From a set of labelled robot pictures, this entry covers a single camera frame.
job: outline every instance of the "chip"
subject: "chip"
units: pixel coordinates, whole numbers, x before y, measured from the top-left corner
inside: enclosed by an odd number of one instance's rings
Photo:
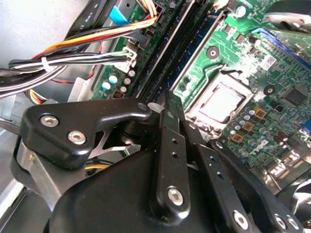
[[[255,110],[254,116],[256,116],[259,119],[263,119],[267,115],[267,112],[261,109],[259,106],[255,106],[254,110]]]
[[[255,125],[251,122],[248,122],[248,121],[242,126],[242,128],[247,130],[247,131],[252,131],[254,127],[255,127]]]
[[[302,93],[302,91],[298,90],[297,88],[292,88],[284,95],[284,99],[292,104],[294,107],[298,107],[306,100],[308,95]]]
[[[230,136],[231,140],[236,142],[236,143],[240,143],[243,141],[244,137],[238,133],[236,133],[235,135]]]

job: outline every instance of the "screw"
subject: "screw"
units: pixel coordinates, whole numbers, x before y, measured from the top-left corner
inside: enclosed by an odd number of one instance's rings
[[[146,105],[144,105],[143,103],[138,103],[137,105],[138,105],[138,108],[140,108],[141,110],[144,110],[144,111],[147,110]]]
[[[192,128],[192,129],[196,129],[196,127],[195,127],[195,125],[193,124],[193,123],[191,123],[191,122],[189,122],[189,126]]]
[[[288,221],[289,221],[289,223],[290,223],[296,230],[299,229],[298,224],[297,224],[297,223],[295,222],[295,220],[293,220],[290,216],[288,216]]]
[[[45,115],[40,118],[40,122],[42,125],[46,127],[55,127],[59,124],[59,121],[56,117],[50,116],[50,115]]]
[[[136,72],[134,70],[130,70],[127,74],[128,74],[128,76],[133,78],[136,75]]]
[[[248,222],[246,218],[237,210],[233,211],[233,217],[235,222],[243,229],[248,229]]]
[[[280,225],[280,227],[285,230],[286,229],[285,222],[277,215],[275,216],[275,218],[276,218],[277,223]]]
[[[216,142],[216,146],[218,146],[220,149],[224,148],[220,142]]]
[[[170,118],[173,118],[173,119],[175,118],[174,115],[173,115],[170,111],[167,112],[167,115],[168,115]]]
[[[170,188],[168,190],[169,199],[177,206],[184,203],[184,198],[181,192],[176,188]]]
[[[82,145],[86,142],[86,136],[79,131],[72,131],[68,134],[68,140],[76,145]]]

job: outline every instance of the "capacitor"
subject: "capacitor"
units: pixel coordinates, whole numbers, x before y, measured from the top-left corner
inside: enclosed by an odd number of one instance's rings
[[[235,12],[238,18],[243,17],[246,15],[246,7],[245,6],[239,6]]]
[[[245,125],[245,120],[242,118],[242,117],[239,117],[237,119],[237,122],[240,124],[240,125]]]
[[[123,83],[124,83],[125,85],[129,85],[129,84],[131,84],[131,80],[130,80],[129,78],[125,78],[125,79],[123,80]]]
[[[116,84],[118,82],[118,77],[116,75],[110,75],[108,79],[112,84]]]
[[[256,142],[255,139],[250,139],[250,140],[248,141],[248,144],[249,144],[251,147],[253,147],[253,148],[257,148],[257,147],[258,147],[258,143]]]
[[[233,127],[228,127],[228,132],[231,134],[231,135],[235,135],[236,134],[236,131]]]
[[[249,120],[251,118],[251,116],[248,113],[243,113],[242,117],[244,120]]]
[[[120,91],[125,93],[127,91],[127,88],[125,86],[120,87]]]
[[[136,75],[136,72],[132,69],[127,73],[127,75],[133,78]]]
[[[242,149],[239,149],[239,153],[240,155],[243,157],[243,158],[247,158],[249,156],[249,153],[247,152],[246,149],[242,148]]]
[[[255,45],[256,47],[260,46],[261,43],[262,43],[262,40],[261,40],[261,39],[259,39],[259,38],[257,38],[257,37],[254,37],[254,36],[250,36],[250,37],[248,38],[248,41],[249,41],[249,43]]]
[[[282,139],[280,139],[278,136],[273,136],[273,140],[279,145],[279,146],[283,146],[284,142],[282,141]]]
[[[239,131],[241,129],[241,126],[237,122],[233,122],[231,125],[236,131]]]
[[[249,115],[251,115],[251,116],[255,115],[255,110],[252,109],[252,108],[250,108],[250,107],[247,107],[247,108],[245,109],[245,112],[247,112],[247,113],[248,113]]]
[[[277,135],[282,139],[283,142],[287,142],[288,141],[288,137],[287,137],[287,135],[284,132],[279,131],[279,132],[277,132]]]
[[[107,90],[110,90],[111,85],[110,85],[110,83],[105,81],[102,83],[102,88],[103,88],[103,90],[107,91]]]
[[[265,137],[269,137],[271,135],[270,131],[267,128],[261,128],[259,132]]]

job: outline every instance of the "black plastic bracket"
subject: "black plastic bracket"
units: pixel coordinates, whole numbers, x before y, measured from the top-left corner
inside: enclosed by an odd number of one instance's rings
[[[260,232],[248,218],[217,153],[205,146],[194,124],[183,121],[181,128],[187,141],[188,162],[198,166],[219,232]]]
[[[43,116],[57,118],[55,127],[40,122]],[[24,113],[21,138],[27,148],[55,165],[74,169],[84,165],[94,149],[95,133],[113,129],[124,121],[144,121],[151,110],[138,99],[58,103],[31,107]],[[79,131],[86,137],[81,145],[69,141],[68,134]]]
[[[220,144],[218,140],[210,140],[208,146],[217,152],[221,161],[228,168],[227,171],[235,189],[249,198],[253,221],[262,232],[303,233],[303,226],[294,214],[228,147]]]
[[[190,213],[190,188],[185,138],[175,104],[168,106],[160,114],[150,205],[163,223],[176,225]]]

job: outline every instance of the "white connector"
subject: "white connector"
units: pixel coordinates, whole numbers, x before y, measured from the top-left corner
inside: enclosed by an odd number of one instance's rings
[[[135,45],[132,45],[130,43],[128,43],[123,49],[122,51],[126,51],[129,53],[129,55],[127,55],[128,60],[126,62],[120,62],[120,63],[115,63],[114,67],[121,70],[124,73],[128,73],[128,71],[130,70],[130,68],[134,68],[137,61],[137,47]]]

